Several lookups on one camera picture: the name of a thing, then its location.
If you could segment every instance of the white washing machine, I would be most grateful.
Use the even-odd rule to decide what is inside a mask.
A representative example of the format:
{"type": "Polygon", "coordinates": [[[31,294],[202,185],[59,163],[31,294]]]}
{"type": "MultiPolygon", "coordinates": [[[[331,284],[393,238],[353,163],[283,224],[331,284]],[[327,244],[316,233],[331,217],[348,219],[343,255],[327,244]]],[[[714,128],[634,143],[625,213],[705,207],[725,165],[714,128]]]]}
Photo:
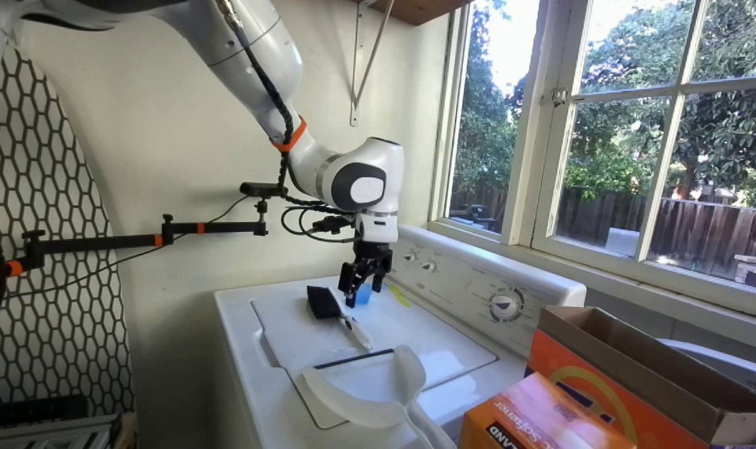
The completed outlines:
{"type": "MultiPolygon", "coordinates": [[[[343,328],[333,319],[319,321],[308,313],[306,284],[333,293],[333,281],[333,278],[296,279],[213,294],[223,348],[222,447],[408,449],[419,444],[408,425],[357,426],[308,392],[303,369],[363,354],[343,328]]],[[[523,376],[539,310],[578,306],[584,296],[585,288],[578,281],[424,229],[400,229],[384,290],[352,315],[377,351],[403,345],[422,360],[425,384],[419,404],[455,442],[465,409],[523,376]]]]}

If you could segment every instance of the window pane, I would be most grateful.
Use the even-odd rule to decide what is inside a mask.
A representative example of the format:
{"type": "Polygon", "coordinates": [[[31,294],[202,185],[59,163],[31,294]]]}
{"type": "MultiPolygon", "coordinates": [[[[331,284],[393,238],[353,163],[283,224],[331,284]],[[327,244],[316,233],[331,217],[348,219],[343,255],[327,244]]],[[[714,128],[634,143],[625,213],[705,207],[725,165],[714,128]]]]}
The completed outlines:
{"type": "Polygon", "coordinates": [[[596,0],[580,92],[670,84],[690,12],[692,0],[596,0]]]}
{"type": "Polygon", "coordinates": [[[690,94],[655,219],[651,262],[742,279],[751,258],[756,258],[756,89],[690,94]]]}
{"type": "Polygon", "coordinates": [[[662,141],[666,99],[584,103],[566,159],[555,235],[636,252],[662,141]]]}
{"type": "Polygon", "coordinates": [[[474,2],[448,217],[500,233],[535,0],[474,2]]]}
{"type": "Polygon", "coordinates": [[[710,2],[696,78],[756,78],[756,0],[710,2]]]}

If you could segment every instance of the orange box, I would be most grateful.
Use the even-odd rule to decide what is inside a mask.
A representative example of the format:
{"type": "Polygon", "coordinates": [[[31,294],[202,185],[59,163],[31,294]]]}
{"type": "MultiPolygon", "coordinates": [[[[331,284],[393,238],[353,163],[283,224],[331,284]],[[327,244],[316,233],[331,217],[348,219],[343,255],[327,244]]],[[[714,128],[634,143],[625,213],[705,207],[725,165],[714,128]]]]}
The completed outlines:
{"type": "Polygon", "coordinates": [[[463,416],[458,449],[628,449],[608,425],[584,411],[541,374],[531,374],[463,416]]]}
{"type": "Polygon", "coordinates": [[[590,306],[545,306],[531,371],[641,449],[756,444],[756,394],[590,306]]]}

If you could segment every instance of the window sill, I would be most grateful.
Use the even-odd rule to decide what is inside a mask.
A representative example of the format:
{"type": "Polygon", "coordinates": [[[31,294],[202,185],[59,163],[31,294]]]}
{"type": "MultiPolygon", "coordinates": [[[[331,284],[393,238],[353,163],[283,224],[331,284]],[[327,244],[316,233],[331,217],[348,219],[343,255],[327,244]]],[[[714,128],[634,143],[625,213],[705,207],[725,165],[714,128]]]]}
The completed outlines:
{"type": "Polygon", "coordinates": [[[588,288],[588,294],[601,293],[616,296],[621,303],[630,303],[636,306],[651,310],[655,315],[670,316],[675,321],[687,321],[705,333],[721,335],[725,340],[742,343],[756,348],[756,316],[746,316],[724,306],[705,305],[696,296],[675,294],[659,290],[654,284],[641,284],[634,279],[624,279],[601,269],[590,269],[584,264],[574,264],[569,260],[558,260],[528,247],[504,247],[497,235],[489,233],[469,233],[463,228],[448,222],[430,222],[430,233],[453,238],[458,243],[555,273],[560,278],[571,278],[588,288]]]}

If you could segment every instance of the window frame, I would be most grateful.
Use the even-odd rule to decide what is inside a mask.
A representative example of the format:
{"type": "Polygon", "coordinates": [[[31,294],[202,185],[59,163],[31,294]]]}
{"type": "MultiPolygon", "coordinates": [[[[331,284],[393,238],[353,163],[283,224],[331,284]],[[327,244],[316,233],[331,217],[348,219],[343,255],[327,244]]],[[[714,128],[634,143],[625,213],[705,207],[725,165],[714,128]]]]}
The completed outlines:
{"type": "MultiPolygon", "coordinates": [[[[719,89],[746,89],[756,88],[756,78],[740,81],[690,81],[699,46],[701,46],[701,27],[705,23],[705,12],[710,0],[696,0],[696,12],[690,18],[686,51],[677,63],[675,83],[674,84],[655,84],[655,88],[639,88],[639,89],[608,89],[608,92],[578,92],[580,84],[580,59],[585,53],[585,18],[588,7],[599,0],[541,0],[539,2],[539,23],[531,53],[531,69],[528,69],[528,89],[523,94],[523,111],[518,119],[518,138],[513,152],[513,170],[508,180],[507,194],[507,215],[500,224],[500,235],[494,233],[475,233],[460,229],[445,219],[448,209],[448,193],[452,193],[452,173],[453,173],[453,147],[455,147],[455,122],[458,122],[458,97],[463,83],[463,51],[460,47],[469,35],[469,18],[470,7],[463,7],[455,18],[452,18],[453,27],[448,31],[448,40],[458,43],[448,58],[448,69],[458,69],[458,84],[448,83],[445,89],[452,92],[452,107],[440,118],[440,147],[443,163],[439,167],[435,182],[435,209],[430,209],[434,229],[474,243],[479,247],[504,252],[520,260],[548,260],[545,264],[555,264],[564,273],[571,269],[571,278],[584,279],[588,288],[599,288],[601,279],[613,279],[618,284],[645,288],[659,293],[661,296],[684,296],[701,306],[710,306],[714,313],[731,313],[756,316],[756,290],[734,284],[719,278],[705,278],[686,269],[659,268],[645,262],[643,247],[648,247],[654,228],[655,228],[655,207],[659,193],[662,189],[666,165],[662,158],[670,158],[684,103],[692,92],[719,92],[719,89]],[[662,132],[662,151],[661,163],[655,170],[655,180],[648,194],[648,209],[641,224],[641,240],[636,258],[624,260],[618,255],[603,252],[590,244],[580,244],[576,240],[555,238],[555,213],[558,213],[558,193],[566,170],[569,154],[569,134],[574,128],[574,114],[578,103],[593,99],[624,99],[624,97],[641,97],[654,94],[669,99],[669,119],[662,132]]],[[[662,313],[669,303],[655,303],[654,310],[662,313]]]]}

